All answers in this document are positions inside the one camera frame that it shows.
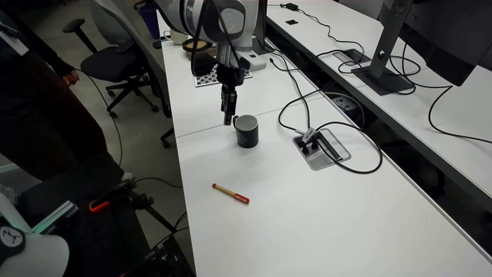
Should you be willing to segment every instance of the desk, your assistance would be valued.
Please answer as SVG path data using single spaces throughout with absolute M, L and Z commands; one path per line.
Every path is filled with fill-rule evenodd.
M 240 112 L 257 112 L 260 144 L 239 147 L 235 130 L 222 126 L 222 113 L 208 113 L 217 110 L 219 92 L 212 99 L 202 93 L 209 87 L 182 84 L 192 76 L 177 49 L 163 44 L 174 122 L 182 129 L 177 152 L 199 277 L 492 273 L 491 256 L 389 158 L 371 175 L 337 166 L 311 170 L 294 147 L 294 133 L 277 122 L 280 106 L 297 96 L 289 78 L 265 79 L 265 86 L 280 81 L 283 90 L 262 93 L 263 102 L 246 101 L 242 107 Z M 299 79 L 303 87 L 311 86 L 302 75 Z M 242 90 L 243 99 L 259 96 L 248 82 Z M 309 99 L 309 106 L 314 126 L 348 121 L 322 95 Z M 285 121 L 305 129 L 305 106 L 288 109 Z M 348 166 L 375 166 L 377 152 L 362 133 L 338 126 L 331 130 L 352 153 Z M 217 192 L 211 187 L 215 181 L 251 196 L 251 204 Z
M 300 1 L 300 7 L 329 22 L 337 36 L 357 39 L 368 49 L 368 53 L 374 53 L 383 30 L 383 26 L 377 19 L 335 1 Z M 300 24 L 295 27 L 286 26 L 285 19 L 294 16 Z M 269 7 L 269 18 L 312 53 L 334 49 L 334 42 L 325 35 L 326 27 L 314 22 L 300 12 L 272 6 Z M 403 42 L 398 41 L 394 53 L 400 55 L 402 46 Z M 423 58 L 411 50 L 411 47 L 408 56 L 425 64 Z M 369 101 L 371 109 L 382 113 L 383 119 L 394 126 L 397 132 L 403 133 L 403 136 L 417 146 L 435 166 L 441 167 L 448 176 L 458 182 L 474 182 L 481 192 L 492 196 L 492 147 L 485 142 L 438 133 L 428 122 L 428 110 L 434 98 L 438 96 L 440 89 L 420 87 L 409 96 L 382 96 L 355 75 L 340 73 L 337 70 L 340 64 L 337 58 L 325 56 L 322 61 L 332 69 L 331 76 L 342 79 L 340 82 L 355 96 L 363 98 L 366 102 Z M 431 69 L 425 69 L 412 78 L 425 84 L 446 84 L 446 81 Z M 492 99 L 492 93 L 488 93 L 491 84 L 492 72 L 477 67 L 465 86 L 455 87 L 440 101 L 434 116 L 437 124 L 452 132 L 492 138 L 492 122 L 486 119 L 489 116 L 486 102 Z

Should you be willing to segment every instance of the pen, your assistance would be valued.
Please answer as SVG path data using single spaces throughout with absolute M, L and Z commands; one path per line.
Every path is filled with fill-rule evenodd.
M 229 190 L 229 189 L 226 189 L 226 187 L 222 187 L 222 186 L 219 186 L 217 182 L 214 182 L 212 187 L 217 189 L 217 190 L 220 190 L 220 192 L 223 192 L 223 193 L 228 193 L 229 196 L 232 196 L 232 198 L 235 198 L 235 199 L 239 199 L 239 201 L 242 201 L 242 202 L 245 202 L 245 204 L 249 204 L 249 198 L 248 198 L 248 196 L 243 196 L 242 193 L 237 193 L 237 192 L 234 192 L 234 190 Z

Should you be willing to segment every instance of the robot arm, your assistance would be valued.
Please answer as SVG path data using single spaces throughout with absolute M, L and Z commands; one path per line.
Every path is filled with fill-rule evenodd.
M 252 49 L 260 0 L 156 0 L 165 21 L 179 32 L 217 42 L 217 78 L 222 87 L 225 124 L 235 115 L 237 90 L 249 62 L 242 50 Z

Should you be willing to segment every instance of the white desk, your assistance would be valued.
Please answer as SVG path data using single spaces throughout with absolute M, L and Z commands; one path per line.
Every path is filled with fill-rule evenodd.
M 380 38 L 383 26 L 363 13 L 358 13 L 349 7 L 345 7 L 335 1 L 312 1 L 299 2 L 306 12 L 320 16 L 320 19 L 332 24 L 332 32 L 340 38 L 352 38 L 360 41 L 368 52 L 374 52 L 377 39 Z M 286 18 L 295 16 L 300 24 L 286 26 Z M 326 27 L 314 22 L 300 12 L 291 12 L 282 7 L 269 7 L 269 18 L 282 26 L 289 35 L 297 36 L 299 42 L 311 49 L 312 53 L 334 49 L 326 36 Z M 395 46 L 394 53 L 400 55 L 402 41 Z M 411 58 L 425 64 L 423 58 L 417 52 L 411 50 Z M 323 61 L 335 69 L 340 59 L 335 56 L 326 56 Z M 434 70 L 426 69 L 415 76 L 415 81 L 425 84 L 448 84 Z M 338 73 L 351 86 L 368 98 L 378 112 L 392 118 L 397 124 L 406 129 L 411 136 L 415 136 L 425 142 L 441 159 L 454 166 L 465 178 L 472 181 L 485 193 L 492 196 L 492 146 L 486 142 L 475 142 L 449 135 L 438 133 L 428 122 L 428 110 L 441 89 L 418 89 L 414 95 L 385 95 L 382 96 L 374 89 L 362 82 L 354 73 Z M 492 72 L 478 67 L 468 82 L 461 87 L 455 87 L 445 99 L 441 99 L 435 110 L 435 122 L 448 130 L 492 138 L 492 121 L 489 118 L 489 102 L 492 102 L 492 93 L 489 87 L 492 84 Z
M 176 127 L 182 127 L 179 161 L 199 277 L 492 273 L 491 256 L 446 219 L 391 159 L 385 158 L 371 175 L 337 166 L 311 170 L 294 147 L 294 133 L 277 122 L 280 107 L 297 96 L 289 78 L 282 81 L 282 75 L 266 69 L 257 79 L 269 75 L 263 86 L 282 86 L 282 90 L 260 96 L 252 89 L 262 84 L 242 87 L 242 95 L 251 98 L 242 109 L 257 112 L 260 124 L 259 146 L 242 149 L 235 130 L 222 126 L 219 106 L 217 115 L 208 112 L 215 110 L 220 95 L 202 96 L 202 90 L 217 86 L 183 84 L 183 78 L 191 79 L 188 61 L 177 55 L 176 46 L 163 44 L 163 52 L 171 58 L 166 73 Z M 309 81 L 299 79 L 305 92 L 311 90 Z M 348 121 L 325 96 L 314 96 L 309 106 L 314 126 Z M 285 121 L 305 129 L 305 106 L 288 109 Z M 362 133 L 343 126 L 331 130 L 352 153 L 348 166 L 377 164 L 378 155 Z M 251 204 L 220 193 L 212 182 L 245 193 Z

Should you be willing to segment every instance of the floor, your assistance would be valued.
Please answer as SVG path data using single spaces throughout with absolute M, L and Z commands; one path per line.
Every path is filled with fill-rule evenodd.
M 151 33 L 145 27 L 142 16 L 132 10 L 132 2 L 136 0 L 122 1 L 125 1 L 126 10 L 132 16 L 131 19 L 136 22 L 142 36 L 149 41 L 151 49 Z M 68 0 L 66 6 L 54 2 L 48 7 L 29 10 L 23 13 L 23 18 L 53 49 L 59 52 L 63 59 L 72 66 L 79 66 L 80 61 L 89 55 L 89 50 L 74 33 L 62 32 L 63 26 L 72 18 L 86 18 L 83 29 L 88 36 L 97 47 L 106 46 L 106 41 L 100 36 L 96 24 L 92 22 L 86 0 Z M 162 61 L 160 50 L 151 50 L 156 53 L 156 58 Z M 103 89 L 108 82 L 97 81 L 97 84 Z M 136 95 L 125 98 L 123 102 L 114 109 L 119 113 L 116 122 L 122 132 L 123 152 L 120 152 L 120 141 L 114 121 L 108 115 L 105 101 L 96 86 L 88 76 L 80 75 L 80 81 L 72 86 L 72 90 L 103 127 L 108 147 L 114 159 L 119 161 L 123 153 L 122 167 L 125 170 L 132 172 L 137 178 L 162 176 L 171 182 L 180 184 L 180 173 L 177 164 L 174 164 L 177 156 L 176 149 L 165 149 L 160 141 L 160 135 L 171 127 L 169 118 L 162 112 L 151 112 L 149 106 Z M 159 99 L 152 96 L 149 89 L 145 89 L 143 92 L 159 104 Z M 3 173 L 0 170 L 0 182 L 3 184 L 14 182 L 17 187 L 23 189 L 36 182 L 36 178 L 20 169 L 16 169 L 14 164 L 8 164 L 3 156 L 0 156 L 0 169 L 3 169 Z M 159 181 L 142 181 L 139 182 L 139 189 L 156 199 L 156 209 L 169 221 L 174 223 L 183 213 L 185 198 L 182 189 L 169 187 Z M 148 213 L 139 212 L 139 218 L 151 246 L 169 233 Z M 189 252 L 188 243 L 185 243 L 185 233 L 177 235 L 177 239 L 182 243 L 182 247 L 186 247 Z

